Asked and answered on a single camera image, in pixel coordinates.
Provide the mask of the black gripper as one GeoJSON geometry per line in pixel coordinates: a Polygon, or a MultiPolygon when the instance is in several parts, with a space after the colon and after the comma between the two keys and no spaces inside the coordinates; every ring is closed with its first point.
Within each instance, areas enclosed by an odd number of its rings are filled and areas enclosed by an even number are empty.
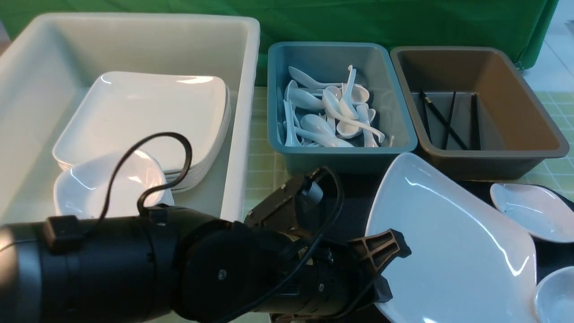
{"type": "Polygon", "coordinates": [[[327,233],[343,208],[343,183],[330,168],[297,175],[251,211],[244,223],[262,243],[267,286],[247,306],[275,316],[339,317],[393,298],[381,274],[412,254],[404,235],[388,229],[347,242],[327,233]]]}

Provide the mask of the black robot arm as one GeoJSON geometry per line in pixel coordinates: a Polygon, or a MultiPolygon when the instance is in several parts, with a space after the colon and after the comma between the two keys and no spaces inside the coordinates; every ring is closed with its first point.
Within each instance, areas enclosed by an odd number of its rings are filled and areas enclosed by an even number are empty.
{"type": "Polygon", "coordinates": [[[143,215],[72,215],[1,227],[3,323],[143,323],[174,313],[227,323],[341,323],[393,298],[382,272],[411,254],[400,231],[343,241],[328,168],[297,175],[243,221],[157,205],[143,215]]]}

